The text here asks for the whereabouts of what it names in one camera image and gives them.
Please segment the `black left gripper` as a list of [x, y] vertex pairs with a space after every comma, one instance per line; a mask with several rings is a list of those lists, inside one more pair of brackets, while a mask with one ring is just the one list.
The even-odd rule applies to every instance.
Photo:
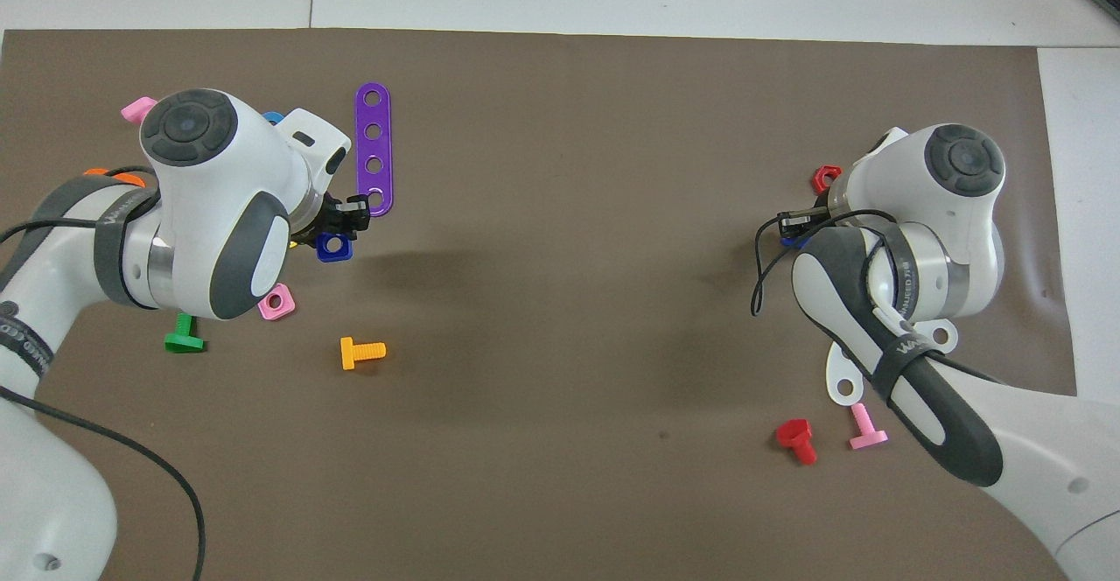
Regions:
[[307, 226], [297, 231], [297, 240], [304, 245], [316, 249], [323, 234], [344, 235], [349, 241], [356, 241], [360, 233], [368, 229], [368, 196], [353, 195], [343, 202], [332, 194], [325, 194], [321, 208]]

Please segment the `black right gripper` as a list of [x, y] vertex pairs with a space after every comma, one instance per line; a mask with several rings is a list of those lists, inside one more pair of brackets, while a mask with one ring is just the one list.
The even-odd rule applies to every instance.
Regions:
[[800, 241], [805, 235], [805, 247], [808, 247], [811, 242], [814, 242], [819, 237], [820, 233], [828, 229], [828, 226], [815, 226], [829, 218], [830, 210], [825, 205], [801, 210], [784, 210], [784, 213], [777, 214], [780, 243], [793, 243]]

